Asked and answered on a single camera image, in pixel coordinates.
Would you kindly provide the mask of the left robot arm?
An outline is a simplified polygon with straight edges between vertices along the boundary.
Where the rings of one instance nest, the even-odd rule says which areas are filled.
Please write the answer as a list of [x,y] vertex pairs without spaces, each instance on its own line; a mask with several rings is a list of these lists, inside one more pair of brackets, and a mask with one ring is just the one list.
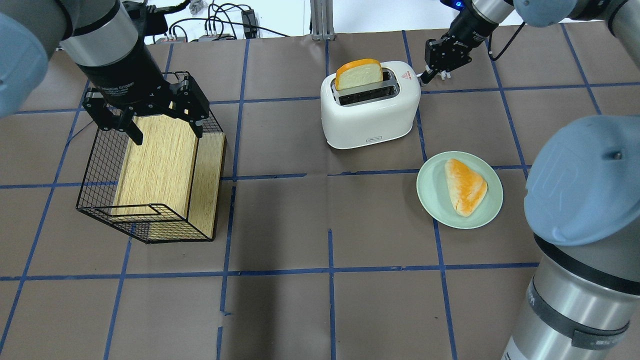
[[62,48],[93,85],[82,107],[103,131],[126,133],[137,145],[143,132],[135,117],[169,116],[203,135],[210,103],[186,71],[169,83],[144,39],[169,27],[165,16],[189,0],[167,7],[132,0],[3,0],[0,3],[0,112],[18,112],[45,78]]

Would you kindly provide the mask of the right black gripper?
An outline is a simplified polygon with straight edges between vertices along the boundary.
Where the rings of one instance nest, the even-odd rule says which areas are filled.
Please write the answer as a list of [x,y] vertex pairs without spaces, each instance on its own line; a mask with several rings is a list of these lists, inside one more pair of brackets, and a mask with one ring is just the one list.
[[425,70],[420,83],[427,85],[440,75],[450,78],[450,72],[472,61],[471,50],[480,46],[493,32],[493,22],[476,10],[462,10],[452,21],[448,31],[439,39],[425,42]]

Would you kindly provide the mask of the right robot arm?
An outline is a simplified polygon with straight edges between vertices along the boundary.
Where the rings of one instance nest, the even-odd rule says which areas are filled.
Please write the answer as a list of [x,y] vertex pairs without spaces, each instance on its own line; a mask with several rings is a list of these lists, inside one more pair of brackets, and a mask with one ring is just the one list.
[[[639,62],[637,0],[446,0],[459,11],[425,44],[427,84],[516,10],[531,27],[601,19]],[[572,121],[546,142],[526,182],[525,217],[542,259],[503,360],[603,360],[639,307],[639,116]]]

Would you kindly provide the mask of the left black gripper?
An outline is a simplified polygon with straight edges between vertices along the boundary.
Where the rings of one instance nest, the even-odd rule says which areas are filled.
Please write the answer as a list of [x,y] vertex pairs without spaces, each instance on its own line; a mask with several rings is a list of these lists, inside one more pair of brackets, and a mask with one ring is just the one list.
[[112,64],[82,65],[80,70],[91,82],[82,107],[99,130],[126,133],[141,146],[144,135],[134,116],[164,114],[189,123],[195,136],[202,137],[210,102],[200,85],[187,71],[162,72],[142,42]]

